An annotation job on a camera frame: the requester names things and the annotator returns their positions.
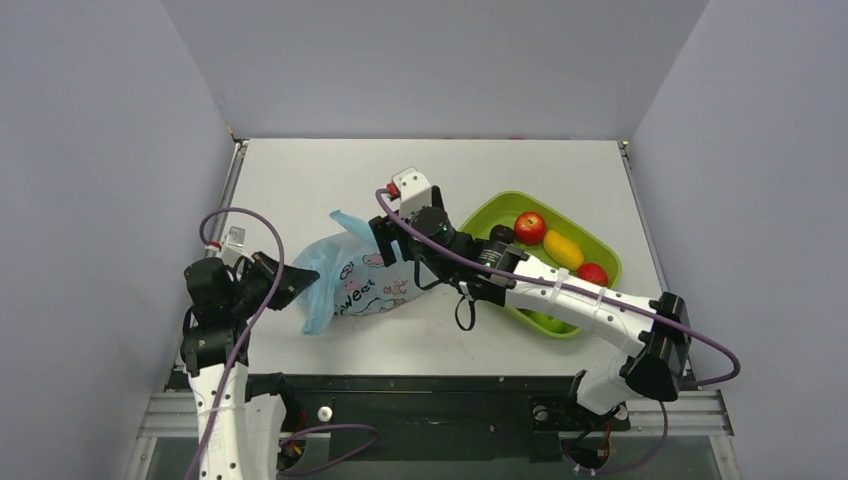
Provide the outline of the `blue printed plastic bag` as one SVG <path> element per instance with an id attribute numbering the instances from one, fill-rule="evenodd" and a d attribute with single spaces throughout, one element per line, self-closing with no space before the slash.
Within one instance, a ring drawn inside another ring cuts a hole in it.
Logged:
<path id="1" fill-rule="evenodd" d="M 292 262 L 314 270 L 319 278 L 296 299 L 305 314 L 301 333 L 322 334 L 337 316 L 368 316 L 388 312 L 420 297 L 423 285 L 435 277 L 425 267 L 414 271 L 401 258 L 384 264 L 368 223 L 335 210 L 329 217 L 342 231 L 307 246 Z"/>

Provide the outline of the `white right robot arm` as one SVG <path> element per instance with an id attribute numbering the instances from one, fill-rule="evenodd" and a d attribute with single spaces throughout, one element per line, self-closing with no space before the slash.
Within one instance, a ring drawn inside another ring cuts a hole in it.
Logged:
<path id="1" fill-rule="evenodd" d="M 572 424 L 588 427 L 635 398 L 678 399 L 692 336 L 681 298 L 622 294 L 515 246 L 459 232 L 438 204 L 434 186 L 386 186 L 375 196 L 384 214 L 369 225 L 386 262 L 395 262 L 398 247 L 400 256 L 434 275 L 426 289 L 445 284 L 471 306 L 486 302 L 547 314 L 617 349 L 606 364 L 575 375 L 563 402 Z"/>

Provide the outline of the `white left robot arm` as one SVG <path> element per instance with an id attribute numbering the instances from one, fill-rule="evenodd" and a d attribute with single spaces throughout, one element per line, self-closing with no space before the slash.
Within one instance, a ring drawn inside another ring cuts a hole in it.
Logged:
<path id="1" fill-rule="evenodd" d="M 208 257 L 183 273 L 191 305 L 180 356 L 196 409 L 198 448 L 188 479 L 273 479 L 280 433 L 298 416 L 283 374 L 249 372 L 250 321 L 279 311 L 319 273 L 282 265 L 263 252 L 234 265 Z"/>

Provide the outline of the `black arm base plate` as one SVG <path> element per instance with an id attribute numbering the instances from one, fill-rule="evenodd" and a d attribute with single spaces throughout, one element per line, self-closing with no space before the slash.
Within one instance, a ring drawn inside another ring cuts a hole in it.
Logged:
<path id="1" fill-rule="evenodd" d="M 576 404 L 571 377 L 388 377 L 251 374 L 236 393 L 271 396 L 286 412 L 276 432 L 322 425 L 332 411 L 331 460 L 558 462 L 559 435 L 627 431 L 633 402 L 597 416 Z"/>

